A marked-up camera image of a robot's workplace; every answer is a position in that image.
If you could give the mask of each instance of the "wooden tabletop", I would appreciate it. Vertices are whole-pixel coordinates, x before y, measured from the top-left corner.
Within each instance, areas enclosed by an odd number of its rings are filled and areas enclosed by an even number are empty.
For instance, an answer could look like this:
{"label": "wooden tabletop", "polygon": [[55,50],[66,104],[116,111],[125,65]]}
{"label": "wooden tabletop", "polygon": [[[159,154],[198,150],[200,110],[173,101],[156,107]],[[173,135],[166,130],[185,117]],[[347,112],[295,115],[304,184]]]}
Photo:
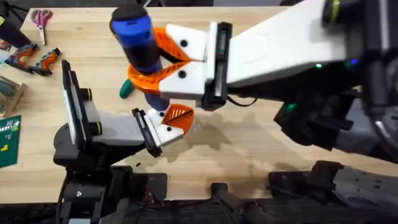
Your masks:
{"label": "wooden tabletop", "polygon": [[[47,46],[41,47],[30,63],[58,47],[62,59],[67,59],[76,71],[80,86],[93,90],[97,109],[119,114],[131,114],[135,107],[149,109],[141,92],[135,91],[126,100],[119,97],[128,62],[108,28],[114,9],[51,10],[54,15],[46,27]],[[171,23],[207,30],[210,21],[228,21],[234,25],[234,34],[238,34],[284,8],[148,10],[154,26]],[[281,29],[288,29],[292,24]],[[29,19],[22,31],[39,43],[39,32]],[[18,163],[0,169],[0,203],[57,200],[65,176],[64,168],[53,163],[53,137],[66,122],[60,60],[53,65],[53,71],[53,76],[41,77],[6,65],[0,70],[1,75],[29,86],[16,111],[22,115]],[[191,101],[173,102],[194,107]],[[242,197],[269,197],[264,190],[268,172],[310,170],[317,160],[338,161],[366,171],[398,176],[397,166],[387,162],[292,142],[272,121],[280,105],[274,101],[258,101],[249,108],[227,103],[213,113],[197,109],[191,130],[182,140],[166,147],[162,157],[155,159],[142,151],[118,164],[135,167],[140,162],[136,168],[139,172],[165,172],[169,177],[168,199],[208,198],[212,182],[227,182],[230,189]]]}

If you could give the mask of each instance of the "green circuit board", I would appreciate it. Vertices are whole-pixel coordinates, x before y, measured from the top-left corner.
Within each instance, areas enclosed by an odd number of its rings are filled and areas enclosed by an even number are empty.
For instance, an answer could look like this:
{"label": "green circuit board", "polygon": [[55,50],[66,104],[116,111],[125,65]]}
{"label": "green circuit board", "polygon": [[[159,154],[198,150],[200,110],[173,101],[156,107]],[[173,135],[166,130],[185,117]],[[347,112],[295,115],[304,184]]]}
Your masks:
{"label": "green circuit board", "polygon": [[0,167],[17,163],[21,116],[0,120]]}

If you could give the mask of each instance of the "wire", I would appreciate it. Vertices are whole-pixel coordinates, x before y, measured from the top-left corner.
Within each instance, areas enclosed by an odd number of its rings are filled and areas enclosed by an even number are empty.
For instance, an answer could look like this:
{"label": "wire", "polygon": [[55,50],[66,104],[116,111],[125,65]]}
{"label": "wire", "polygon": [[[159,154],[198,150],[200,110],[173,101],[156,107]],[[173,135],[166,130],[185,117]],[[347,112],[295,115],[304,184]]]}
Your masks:
{"label": "wire", "polygon": [[235,101],[234,99],[232,99],[230,96],[227,96],[227,99],[228,99],[228,101],[231,102],[232,104],[234,104],[234,105],[236,105],[236,106],[240,106],[240,107],[248,107],[248,106],[251,106],[251,105],[253,105],[255,102],[257,102],[257,100],[258,100],[258,98],[255,98],[255,99],[253,100],[253,102],[251,102],[250,104],[244,105],[244,104],[238,103],[237,101]]}
{"label": "wire", "polygon": [[[187,208],[187,207],[190,207],[190,206],[194,206],[194,205],[199,205],[199,204],[201,204],[201,203],[206,203],[206,202],[209,202],[210,201],[210,199],[207,199],[207,200],[199,200],[199,201],[197,201],[197,202],[190,202],[190,203],[185,203],[185,204],[180,204],[180,205],[178,205],[178,209],[181,209],[181,208]],[[165,205],[168,205],[168,204],[170,204],[171,203],[171,201],[167,201],[167,202],[165,202]],[[142,205],[142,204],[138,204],[138,203],[136,203],[136,205],[137,206],[140,206],[140,207],[146,207],[146,208],[148,208],[148,209],[151,209],[151,210],[157,210],[157,211],[159,211],[159,210],[163,210],[163,209],[166,209],[167,207],[166,206],[159,206],[159,207],[150,207],[150,206],[147,206],[147,205]],[[139,211],[141,211],[141,208],[139,208],[139,209],[137,209],[137,210],[134,210],[134,211],[131,211],[131,212],[129,212],[129,214],[134,214],[134,213],[136,213],[136,212],[139,212]]]}
{"label": "wire", "polygon": [[56,224],[60,224],[60,212],[61,212],[62,194],[63,194],[63,191],[65,190],[65,186],[67,184],[67,180],[69,179],[69,175],[70,174],[71,174],[71,171],[67,170],[67,174],[65,175],[65,178],[64,178],[64,180],[62,182],[61,191],[60,191],[60,194],[58,196],[57,209],[55,211],[55,222],[56,222]]}

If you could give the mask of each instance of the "orange gripper pad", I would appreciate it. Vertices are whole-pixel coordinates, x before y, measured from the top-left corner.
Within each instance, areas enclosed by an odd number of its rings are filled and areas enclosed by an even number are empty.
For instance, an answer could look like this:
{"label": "orange gripper pad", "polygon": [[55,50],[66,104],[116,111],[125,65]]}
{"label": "orange gripper pad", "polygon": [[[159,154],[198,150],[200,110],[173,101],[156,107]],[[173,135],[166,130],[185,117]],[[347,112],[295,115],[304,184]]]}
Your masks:
{"label": "orange gripper pad", "polygon": [[192,61],[180,47],[167,35],[166,28],[154,28],[155,41],[159,48],[184,62]]}
{"label": "orange gripper pad", "polygon": [[162,124],[181,128],[186,134],[193,122],[193,109],[180,104],[171,104],[163,118]]}
{"label": "orange gripper pad", "polygon": [[127,70],[128,78],[132,85],[142,91],[143,93],[151,93],[159,95],[159,83],[167,76],[173,74],[175,71],[183,67],[189,62],[175,63],[167,68],[164,68],[151,75],[143,75],[138,72],[132,65]]}

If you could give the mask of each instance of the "scissors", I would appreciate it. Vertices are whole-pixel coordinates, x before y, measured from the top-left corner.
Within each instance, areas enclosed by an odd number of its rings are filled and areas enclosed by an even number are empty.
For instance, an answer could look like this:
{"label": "scissors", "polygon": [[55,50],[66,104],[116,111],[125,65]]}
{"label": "scissors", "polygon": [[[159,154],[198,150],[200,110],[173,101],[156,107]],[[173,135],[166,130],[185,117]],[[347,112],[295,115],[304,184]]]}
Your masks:
{"label": "scissors", "polygon": [[42,40],[43,45],[45,45],[44,27],[51,16],[52,16],[52,11],[48,9],[44,10],[35,9],[33,10],[32,15],[30,16],[32,22],[34,22],[37,25],[37,28],[39,29],[40,39]]}

